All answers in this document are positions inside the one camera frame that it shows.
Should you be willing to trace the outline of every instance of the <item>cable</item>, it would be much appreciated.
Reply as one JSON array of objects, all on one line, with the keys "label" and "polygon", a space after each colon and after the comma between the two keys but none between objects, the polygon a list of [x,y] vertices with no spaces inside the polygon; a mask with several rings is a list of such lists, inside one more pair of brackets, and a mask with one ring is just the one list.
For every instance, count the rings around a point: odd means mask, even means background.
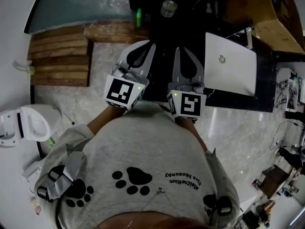
[{"label": "cable", "polygon": [[286,122],[290,122],[290,123],[294,124],[295,126],[299,126],[297,123],[294,123],[294,122],[289,121],[289,120],[286,120],[286,121],[284,121],[283,123],[279,124],[279,125],[278,125],[278,128],[277,128],[277,130],[276,130],[276,132],[275,132],[275,134],[274,134],[274,136],[273,136],[273,138],[272,138],[272,141],[271,141],[271,144],[270,144],[270,147],[269,147],[270,151],[272,151],[272,150],[274,150],[274,149],[276,148],[276,146],[275,146],[274,148],[271,148],[272,145],[273,145],[273,141],[275,140],[275,139],[274,139],[274,138],[275,138],[275,135],[276,135],[276,133],[278,132],[280,126],[281,126],[282,124],[285,124]]},{"label": "cable", "polygon": [[72,121],[71,119],[70,119],[70,117],[68,117],[63,111],[61,111],[60,109],[57,109],[62,115],[65,115],[70,121],[71,121],[71,124],[72,125],[75,125],[75,122],[74,121]]},{"label": "cable", "polygon": [[26,66],[20,65],[16,60],[13,61],[12,65],[16,70],[25,71],[25,72],[27,71],[28,65]]},{"label": "cable", "polygon": [[206,98],[209,98],[214,92],[215,92],[215,89]]}]

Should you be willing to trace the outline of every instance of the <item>black table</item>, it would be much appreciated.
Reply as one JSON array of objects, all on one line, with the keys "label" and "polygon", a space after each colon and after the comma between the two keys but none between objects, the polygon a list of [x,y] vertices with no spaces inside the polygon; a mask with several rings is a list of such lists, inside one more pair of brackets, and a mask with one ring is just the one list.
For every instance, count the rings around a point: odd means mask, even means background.
[{"label": "black table", "polygon": [[[163,18],[160,13],[153,14],[150,39],[156,42],[157,50],[148,76],[150,84],[145,90],[143,99],[167,102],[167,84],[172,78],[173,57],[177,46],[184,46],[191,50],[204,67],[205,33],[210,32],[227,37],[243,28],[245,25],[236,28],[208,14],[198,17],[195,11],[190,10],[187,13],[181,11],[170,19]],[[246,36],[230,39],[246,45]],[[206,99],[206,106],[261,112],[273,111],[277,62],[272,50],[254,37],[253,47],[253,51],[257,54],[255,96],[215,90]],[[209,95],[212,91],[212,89],[205,88],[204,94]]]}]

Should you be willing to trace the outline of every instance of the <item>white device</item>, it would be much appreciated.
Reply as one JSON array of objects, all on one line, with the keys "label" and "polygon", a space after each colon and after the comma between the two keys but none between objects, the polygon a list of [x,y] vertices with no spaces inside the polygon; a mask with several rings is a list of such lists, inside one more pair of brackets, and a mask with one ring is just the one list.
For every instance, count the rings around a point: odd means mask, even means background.
[{"label": "white device", "polygon": [[0,113],[0,145],[16,146],[21,139],[44,142],[60,127],[58,109],[47,104],[31,104]]},{"label": "white device", "polygon": [[104,100],[114,107],[131,110],[144,94],[145,85],[108,75],[104,90]]},{"label": "white device", "polygon": [[39,179],[43,163],[44,163],[44,159],[40,161],[35,161],[33,164],[30,165],[29,168],[27,168],[22,173],[22,177],[28,184],[29,192],[32,195],[32,197],[35,196],[35,184]]},{"label": "white device", "polygon": [[254,96],[256,61],[254,51],[226,38],[205,34],[205,87]]},{"label": "white device", "polygon": [[305,104],[305,80],[302,79],[300,101]]},{"label": "white device", "polygon": [[167,99],[174,118],[198,119],[202,116],[206,95],[171,90],[167,95]]}]

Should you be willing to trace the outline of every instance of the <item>cardboard box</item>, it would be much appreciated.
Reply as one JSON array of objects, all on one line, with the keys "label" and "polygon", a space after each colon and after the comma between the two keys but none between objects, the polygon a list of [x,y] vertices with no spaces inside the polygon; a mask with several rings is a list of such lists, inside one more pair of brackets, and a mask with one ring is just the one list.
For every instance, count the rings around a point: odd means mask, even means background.
[{"label": "cardboard box", "polygon": [[295,2],[285,0],[285,3],[281,2],[275,11],[271,0],[226,0],[224,19],[235,25],[252,20],[253,36],[273,50],[305,54]]}]

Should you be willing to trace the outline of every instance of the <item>wooden board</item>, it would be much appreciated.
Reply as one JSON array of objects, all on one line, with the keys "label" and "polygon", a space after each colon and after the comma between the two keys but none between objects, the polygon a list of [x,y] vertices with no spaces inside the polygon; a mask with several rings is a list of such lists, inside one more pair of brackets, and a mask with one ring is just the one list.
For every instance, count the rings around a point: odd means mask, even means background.
[{"label": "wooden board", "polygon": [[33,79],[81,79],[86,80],[88,72],[38,72]]},{"label": "wooden board", "polygon": [[43,38],[54,37],[54,36],[62,36],[67,34],[77,34],[83,33],[85,25],[76,25],[69,27],[62,27],[59,29],[54,29],[51,31],[45,31],[32,36],[32,41],[40,40]]},{"label": "wooden board", "polygon": [[31,85],[89,86],[93,42],[84,25],[46,31],[32,37],[28,59],[35,73]]},{"label": "wooden board", "polygon": [[43,65],[35,67],[35,73],[38,72],[87,72],[89,65],[85,64],[62,64],[62,65]]},{"label": "wooden board", "polygon": [[99,21],[86,26],[84,36],[93,42],[133,44],[147,40],[148,27],[137,28],[133,21]]},{"label": "wooden board", "polygon": [[41,52],[41,51],[48,51],[60,48],[76,48],[76,47],[87,47],[88,39],[80,39],[80,40],[73,40],[73,41],[65,41],[65,42],[53,42],[44,45],[38,46],[30,46],[29,53]]},{"label": "wooden board", "polygon": [[31,41],[30,48],[39,46],[39,45],[48,44],[48,43],[65,42],[65,41],[73,41],[73,40],[81,40],[81,39],[84,39],[83,33],[52,36],[52,37],[47,37],[47,38],[43,38],[40,40]]},{"label": "wooden board", "polygon": [[28,55],[28,60],[59,57],[59,56],[73,56],[73,55],[82,55],[82,56],[87,55],[87,47],[61,48],[55,50],[30,53]]},{"label": "wooden board", "polygon": [[34,79],[30,80],[31,85],[40,86],[82,86],[88,85],[87,80],[82,79]]},{"label": "wooden board", "polygon": [[44,65],[63,65],[63,64],[89,64],[89,56],[66,56],[66,57],[53,57],[45,59],[32,60],[33,66]]}]

